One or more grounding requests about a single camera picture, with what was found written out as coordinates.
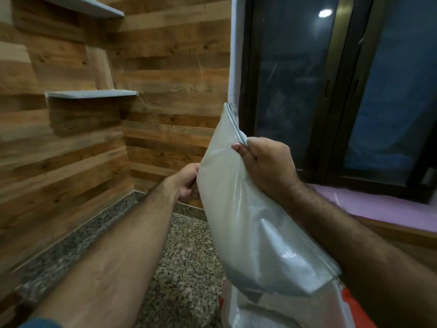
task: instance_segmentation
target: floating shelf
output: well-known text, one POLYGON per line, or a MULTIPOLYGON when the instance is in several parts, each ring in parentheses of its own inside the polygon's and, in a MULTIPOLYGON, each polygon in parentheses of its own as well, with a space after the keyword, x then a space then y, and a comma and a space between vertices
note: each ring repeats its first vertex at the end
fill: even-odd
POLYGON ((99 91, 58 91, 46 92, 46 97, 64 98, 64 99, 91 99, 91 98, 109 98, 109 97, 127 97, 138 95, 137 91, 128 90, 99 90, 99 91))
POLYGON ((124 12, 97 0, 45 0, 61 7, 97 18, 124 17, 124 12))

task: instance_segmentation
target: hand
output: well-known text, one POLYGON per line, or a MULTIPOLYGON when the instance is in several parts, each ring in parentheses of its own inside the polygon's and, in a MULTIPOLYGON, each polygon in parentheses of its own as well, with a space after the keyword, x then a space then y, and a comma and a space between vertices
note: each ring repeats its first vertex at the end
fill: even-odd
POLYGON ((188 164, 176 174, 166 179, 166 181, 171 182, 178 189, 178 200, 187 202, 189 200, 200 199, 196 183, 198 171, 199 164, 188 164))
POLYGON ((293 185, 300 183, 290 148, 268 138, 249 137, 246 148, 240 143, 232 149, 241 155, 255 185, 280 202, 293 185))

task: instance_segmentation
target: wood panel wall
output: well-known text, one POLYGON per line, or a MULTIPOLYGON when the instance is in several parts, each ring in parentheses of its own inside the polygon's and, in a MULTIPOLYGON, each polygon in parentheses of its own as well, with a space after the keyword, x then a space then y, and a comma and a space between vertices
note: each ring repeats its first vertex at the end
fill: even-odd
POLYGON ((133 189, 118 111, 128 100, 44 96, 108 82, 91 31, 56 5, 0 0, 0 276, 133 189))
MULTIPOLYGON (((231 0, 100 0, 125 12, 107 23, 135 189, 200 162, 227 101, 231 0)), ((200 202, 191 202, 201 206, 200 202)))

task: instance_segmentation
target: granite floor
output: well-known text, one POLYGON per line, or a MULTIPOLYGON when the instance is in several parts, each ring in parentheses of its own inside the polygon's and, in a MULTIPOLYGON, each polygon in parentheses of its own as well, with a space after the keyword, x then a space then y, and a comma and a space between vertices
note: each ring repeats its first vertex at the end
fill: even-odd
MULTIPOLYGON (((43 299, 86 249, 144 194, 132 192, 19 271, 19 293, 33 304, 43 299)), ((223 271, 203 210, 177 204, 163 257, 135 327, 221 327, 223 271)))

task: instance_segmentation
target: hairy forearm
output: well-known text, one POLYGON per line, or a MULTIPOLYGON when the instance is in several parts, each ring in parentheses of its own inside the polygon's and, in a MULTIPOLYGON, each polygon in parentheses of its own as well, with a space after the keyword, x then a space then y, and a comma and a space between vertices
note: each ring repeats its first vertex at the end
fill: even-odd
POLYGON ((178 187, 166 179, 101 237, 34 316, 64 328, 134 324, 167 240, 178 187))
POLYGON ((437 326, 437 275, 302 183, 279 203, 340 264, 378 327, 437 326))

